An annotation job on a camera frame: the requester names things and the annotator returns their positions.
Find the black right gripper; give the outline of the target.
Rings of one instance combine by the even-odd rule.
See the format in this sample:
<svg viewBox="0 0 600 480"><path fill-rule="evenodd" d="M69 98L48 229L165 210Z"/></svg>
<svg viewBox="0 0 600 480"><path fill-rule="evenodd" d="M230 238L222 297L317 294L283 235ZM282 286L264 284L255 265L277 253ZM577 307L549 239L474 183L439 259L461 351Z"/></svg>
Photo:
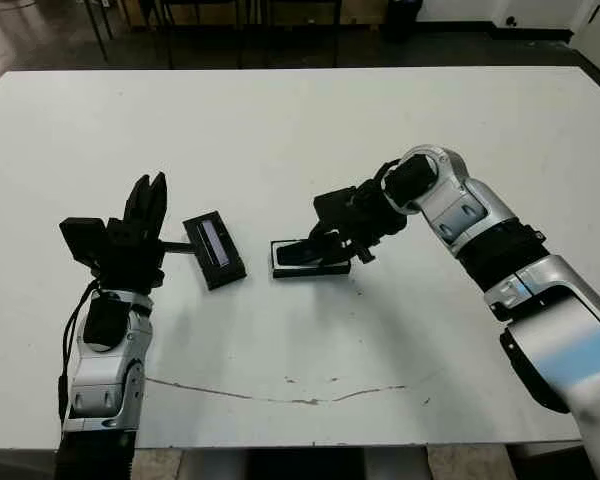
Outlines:
<svg viewBox="0 0 600 480"><path fill-rule="evenodd" d="M407 217L390 205L378 180L334 191L332 196L336 230L315 226L308 237L315 248L324 248L325 261L349 261L355 255L369 263L375 259L370 248L407 225Z"/></svg>

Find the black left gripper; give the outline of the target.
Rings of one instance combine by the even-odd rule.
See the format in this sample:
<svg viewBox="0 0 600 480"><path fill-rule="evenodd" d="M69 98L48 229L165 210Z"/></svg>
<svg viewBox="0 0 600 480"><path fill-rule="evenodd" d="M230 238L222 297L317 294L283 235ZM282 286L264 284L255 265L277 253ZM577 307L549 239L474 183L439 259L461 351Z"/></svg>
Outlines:
<svg viewBox="0 0 600 480"><path fill-rule="evenodd" d="M150 184L148 174L135 183L125 204L123 220L110 218L107 243L97 268L104 289L150 292L163 285L167 253L190 254L190 242L159 238L167 210L166 176L159 172Z"/></svg>

